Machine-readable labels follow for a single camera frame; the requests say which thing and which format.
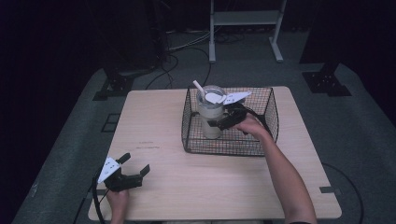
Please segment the white cup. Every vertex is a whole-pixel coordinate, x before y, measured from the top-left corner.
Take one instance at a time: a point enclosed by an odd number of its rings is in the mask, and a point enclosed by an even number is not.
[[[203,87],[205,94],[214,92],[217,95],[225,95],[225,91],[218,86],[205,86]],[[224,106],[223,104],[212,104],[204,100],[201,93],[197,92],[198,113],[201,117],[202,131],[204,137],[209,139],[216,139],[221,136],[221,130],[218,127],[210,127],[207,123],[210,120],[218,121],[223,118]]]

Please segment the black wire basket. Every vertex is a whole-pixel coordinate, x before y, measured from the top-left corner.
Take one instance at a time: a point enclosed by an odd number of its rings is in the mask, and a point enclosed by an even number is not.
[[[264,116],[271,135],[276,141],[279,130],[279,120],[276,109],[276,100],[272,88],[223,88],[227,93],[251,91],[252,93],[243,103]],[[181,127],[181,141],[184,150],[195,154],[263,157],[261,144],[252,135],[244,135],[236,129],[225,129],[221,137],[208,139],[204,137],[200,115],[197,112],[196,94],[198,90],[187,89],[186,102],[183,110]]]

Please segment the dark background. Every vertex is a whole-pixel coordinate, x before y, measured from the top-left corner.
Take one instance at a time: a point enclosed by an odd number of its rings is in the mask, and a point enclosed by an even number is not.
[[[159,16],[149,0],[0,1],[1,221],[15,216],[94,72],[108,62],[156,66],[161,32],[208,29],[209,0],[163,2]],[[279,2],[217,0],[216,6],[272,9]],[[282,23],[287,32],[311,28],[301,63],[335,55],[394,124],[395,9],[393,1],[294,0]]]

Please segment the person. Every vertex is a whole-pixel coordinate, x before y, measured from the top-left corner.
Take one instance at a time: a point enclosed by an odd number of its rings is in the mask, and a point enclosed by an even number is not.
[[[247,114],[245,120],[236,124],[233,128],[249,133],[261,142],[276,195],[285,214],[285,223],[318,223],[314,205],[303,179],[276,145],[271,134],[251,114]],[[107,194],[112,209],[112,224],[122,223],[119,221],[124,220],[129,197],[127,192],[128,190]]]
[[[120,192],[109,190],[106,197],[111,207],[110,223],[124,223],[126,212],[128,210],[129,190],[124,189]]]

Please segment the hand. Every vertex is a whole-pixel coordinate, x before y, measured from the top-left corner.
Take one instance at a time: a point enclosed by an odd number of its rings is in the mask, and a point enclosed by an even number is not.
[[[109,190],[106,197],[111,207],[111,224],[122,224],[128,210],[129,190]]]
[[[235,124],[233,128],[244,133],[250,133],[256,139],[259,139],[260,135],[268,133],[256,118],[249,113],[247,113],[247,117],[242,122]]]

